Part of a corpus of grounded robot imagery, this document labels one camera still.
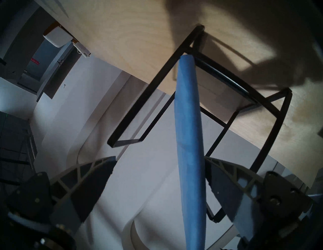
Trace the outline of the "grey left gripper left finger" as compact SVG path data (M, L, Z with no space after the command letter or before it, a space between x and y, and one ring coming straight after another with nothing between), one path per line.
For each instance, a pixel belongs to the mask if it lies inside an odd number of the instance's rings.
M49 179L39 172L7 198L9 211L42 224L63 225L76 233L103 193L116 157L74 165Z

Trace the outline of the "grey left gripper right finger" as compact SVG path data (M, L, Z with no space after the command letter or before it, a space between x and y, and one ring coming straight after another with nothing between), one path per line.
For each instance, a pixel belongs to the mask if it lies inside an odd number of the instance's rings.
M225 215L244 240L286 237L313 200L274 171L250 169L205 157L205 177Z

